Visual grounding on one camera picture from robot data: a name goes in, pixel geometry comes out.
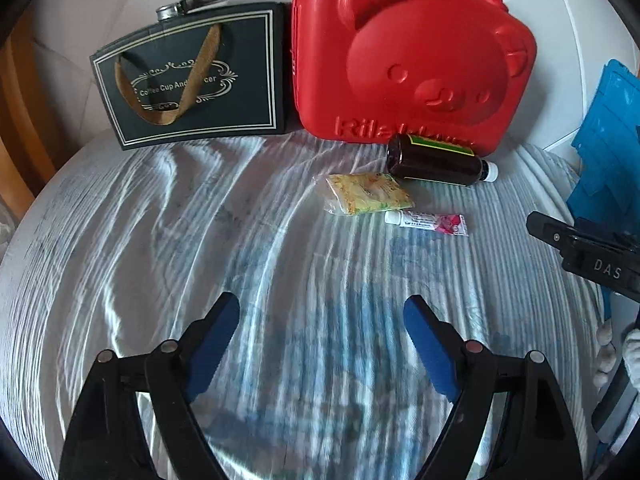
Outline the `striped blue table cloth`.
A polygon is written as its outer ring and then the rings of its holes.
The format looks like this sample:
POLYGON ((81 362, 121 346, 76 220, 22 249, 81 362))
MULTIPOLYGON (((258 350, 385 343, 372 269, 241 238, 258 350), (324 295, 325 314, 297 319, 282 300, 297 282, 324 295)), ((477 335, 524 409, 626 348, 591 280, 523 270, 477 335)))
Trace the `striped blue table cloth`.
POLYGON ((378 172, 377 145, 308 133, 123 151, 111 133, 78 152, 18 224, 1 263, 1 416, 41 477, 96 354, 134 356, 183 333, 222 292, 241 316, 194 412, 233 479, 409 479, 449 406, 404 329, 421 295, 493 352, 549 360, 580 454, 602 298, 526 231, 568 220, 577 177, 506 141, 497 181, 408 184, 416 209, 462 214, 465 236, 334 216, 316 185, 378 172))

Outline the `small pink ointment tube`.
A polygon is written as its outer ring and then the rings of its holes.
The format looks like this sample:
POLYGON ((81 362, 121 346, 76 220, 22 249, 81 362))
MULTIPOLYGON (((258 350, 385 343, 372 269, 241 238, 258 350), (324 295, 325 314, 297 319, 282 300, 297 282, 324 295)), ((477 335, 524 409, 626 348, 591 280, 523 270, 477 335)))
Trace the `small pink ointment tube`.
POLYGON ((462 214, 422 214, 408 210, 386 211, 384 220, 391 226, 436 232, 451 236, 468 236, 462 214))

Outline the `yellow snack packet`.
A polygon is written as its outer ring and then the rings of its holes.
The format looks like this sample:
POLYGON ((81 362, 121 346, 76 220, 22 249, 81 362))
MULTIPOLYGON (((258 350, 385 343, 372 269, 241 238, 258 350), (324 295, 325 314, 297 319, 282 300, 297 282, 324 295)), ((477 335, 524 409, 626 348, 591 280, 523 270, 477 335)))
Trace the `yellow snack packet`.
POLYGON ((314 187, 323 208, 336 216, 360 216, 411 208, 409 193, 390 174, 327 174, 314 187))

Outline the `blue plastic crate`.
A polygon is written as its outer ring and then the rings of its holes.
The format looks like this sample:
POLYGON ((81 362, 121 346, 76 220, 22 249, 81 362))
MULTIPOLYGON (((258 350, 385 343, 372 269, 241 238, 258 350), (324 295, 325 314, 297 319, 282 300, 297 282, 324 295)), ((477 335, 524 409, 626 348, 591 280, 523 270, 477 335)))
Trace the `blue plastic crate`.
POLYGON ((575 219, 639 235, 639 79, 620 61, 604 66, 572 147, 582 172, 567 200, 575 219))

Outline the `dark brown medicine bottle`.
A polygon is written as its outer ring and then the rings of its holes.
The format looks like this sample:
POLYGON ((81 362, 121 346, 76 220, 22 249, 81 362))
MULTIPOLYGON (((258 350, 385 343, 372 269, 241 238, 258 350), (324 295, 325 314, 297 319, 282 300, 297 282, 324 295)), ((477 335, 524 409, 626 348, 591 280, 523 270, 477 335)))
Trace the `dark brown medicine bottle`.
POLYGON ((494 162, 469 148, 399 133, 387 144, 386 169, 395 178, 469 186, 495 182, 499 169, 494 162))

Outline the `red bear suitcase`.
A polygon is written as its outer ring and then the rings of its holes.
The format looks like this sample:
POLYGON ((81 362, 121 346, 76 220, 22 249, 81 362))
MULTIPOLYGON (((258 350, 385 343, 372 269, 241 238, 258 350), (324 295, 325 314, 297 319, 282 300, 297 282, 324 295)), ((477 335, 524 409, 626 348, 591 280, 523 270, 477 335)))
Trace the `red bear suitcase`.
POLYGON ((537 54, 503 0, 293 0, 293 94, 317 138, 385 144, 401 133, 486 156, 537 54))

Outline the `black gift box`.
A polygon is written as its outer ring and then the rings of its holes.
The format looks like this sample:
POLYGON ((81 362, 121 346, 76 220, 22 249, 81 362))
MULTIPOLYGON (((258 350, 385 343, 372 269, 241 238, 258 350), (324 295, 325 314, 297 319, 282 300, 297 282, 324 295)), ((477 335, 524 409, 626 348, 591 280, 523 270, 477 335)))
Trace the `black gift box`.
POLYGON ((284 3, 223 6, 159 21, 94 52, 120 146, 284 133, 288 26, 284 3))

